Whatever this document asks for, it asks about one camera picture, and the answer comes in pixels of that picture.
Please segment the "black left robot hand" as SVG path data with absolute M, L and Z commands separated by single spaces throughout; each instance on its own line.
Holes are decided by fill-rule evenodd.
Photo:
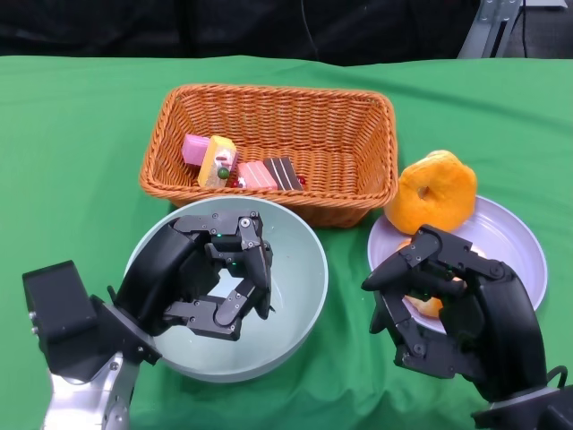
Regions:
M 171 219 L 139 251 L 114 305 L 151 336 L 181 325 L 193 334 L 237 341 L 251 311 L 273 308 L 273 253 L 253 210 Z

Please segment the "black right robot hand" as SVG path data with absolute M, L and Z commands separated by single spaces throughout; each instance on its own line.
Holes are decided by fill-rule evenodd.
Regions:
M 376 302 L 370 332 L 389 332 L 397 366 L 460 374 L 488 402 L 546 386 L 543 336 L 521 279 L 469 241 L 424 225 L 362 288 Z

